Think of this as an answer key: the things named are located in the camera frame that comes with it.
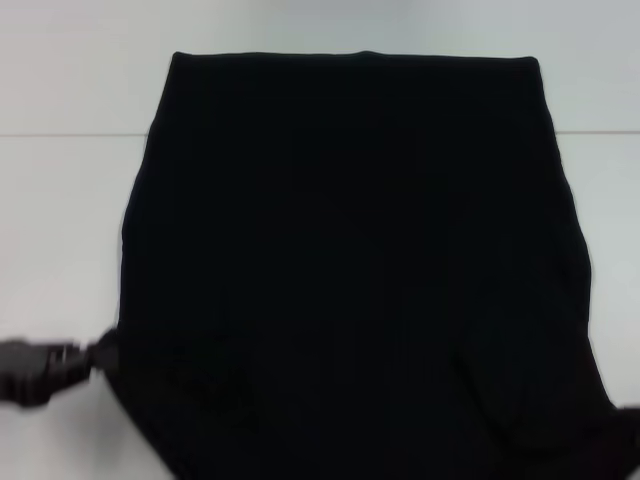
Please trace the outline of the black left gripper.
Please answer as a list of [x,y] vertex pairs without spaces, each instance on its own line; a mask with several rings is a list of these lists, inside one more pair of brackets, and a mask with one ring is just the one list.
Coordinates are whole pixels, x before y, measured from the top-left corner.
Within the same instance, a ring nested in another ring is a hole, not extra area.
[[1,402],[46,405],[51,397],[89,379],[91,371],[112,375],[119,369],[116,328],[85,350],[72,343],[1,342]]

